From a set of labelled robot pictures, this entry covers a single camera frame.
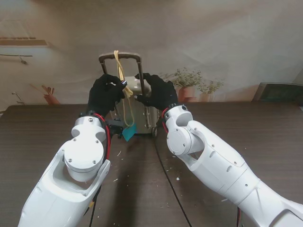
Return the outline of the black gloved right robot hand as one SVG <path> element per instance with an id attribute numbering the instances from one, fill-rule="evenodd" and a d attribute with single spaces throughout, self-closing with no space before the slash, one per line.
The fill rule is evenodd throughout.
<path id="1" fill-rule="evenodd" d="M 178 96 L 171 81 L 165 82 L 158 75 L 143 73 L 143 79 L 151 86 L 150 96 L 136 95 L 135 99 L 145 106 L 165 110 L 172 104 L 178 104 Z"/>

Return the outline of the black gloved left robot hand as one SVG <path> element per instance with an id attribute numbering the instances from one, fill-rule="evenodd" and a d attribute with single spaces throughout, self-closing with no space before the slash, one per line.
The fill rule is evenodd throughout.
<path id="1" fill-rule="evenodd" d="M 95 80 L 89 91 L 87 111 L 105 117 L 110 111 L 114 111 L 116 103 L 125 98 L 123 89 L 127 82 L 121 81 L 118 77 L 103 74 Z"/>

